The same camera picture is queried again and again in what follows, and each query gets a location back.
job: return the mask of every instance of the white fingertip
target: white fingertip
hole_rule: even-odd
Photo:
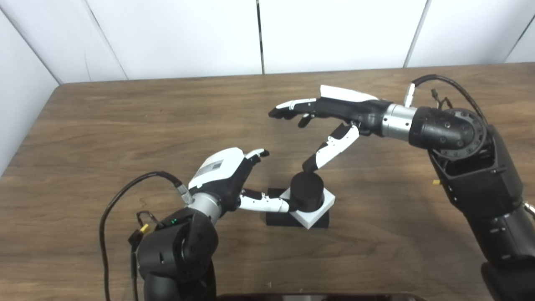
[[[284,102],[284,103],[281,103],[281,104],[277,105],[275,108],[284,109],[284,108],[290,107],[291,104],[292,104],[292,100]]]
[[[322,97],[327,97],[327,98],[333,98],[333,99],[339,99],[339,100],[345,100],[345,101],[353,101],[353,102],[377,100],[377,97],[373,95],[362,93],[359,91],[344,89],[344,88],[321,85],[319,90],[320,90]]]
[[[258,149],[255,149],[255,150],[251,150],[247,155],[245,155],[245,159],[250,159],[253,156],[259,156],[260,157],[260,154],[262,154],[263,152],[265,152],[265,149],[263,149],[263,148],[258,148]]]

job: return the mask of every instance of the cable connector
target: cable connector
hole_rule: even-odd
[[[134,230],[130,237],[128,238],[128,243],[130,246],[132,246],[132,250],[136,250],[139,244],[141,243],[141,240],[143,239],[143,232],[141,230]]]
[[[414,92],[416,91],[416,85],[411,83],[407,89],[407,94],[403,100],[403,106],[409,108],[412,105],[412,99],[414,98]]]
[[[184,184],[177,187],[178,193],[180,193],[180,196],[182,197],[182,200],[184,200],[184,203],[187,205],[193,204],[193,197],[192,194],[189,193],[188,188],[184,186]]]

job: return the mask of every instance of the yellow connector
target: yellow connector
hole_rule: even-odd
[[[143,234],[147,234],[150,231],[149,224],[145,224],[143,227],[141,227],[140,232]]]

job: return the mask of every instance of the white square base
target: white square base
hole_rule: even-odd
[[[323,205],[314,212],[303,212],[295,211],[290,212],[290,214],[298,220],[305,228],[310,229],[320,217],[322,217],[327,210],[329,210],[334,205],[335,196],[327,189],[323,188],[323,195],[325,199],[323,200]],[[283,194],[280,195],[282,199],[290,199],[290,188],[288,188]]]

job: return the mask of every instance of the label sticker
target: label sticker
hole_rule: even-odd
[[[204,174],[206,174],[208,172],[218,170],[219,168],[221,168],[221,164],[223,164],[223,160],[212,162],[212,163],[210,163],[210,164],[208,164],[206,166],[203,166],[203,167],[199,168],[199,170],[197,171],[197,173],[195,174],[193,179],[198,177],[198,176],[202,176],[202,175],[204,175]]]

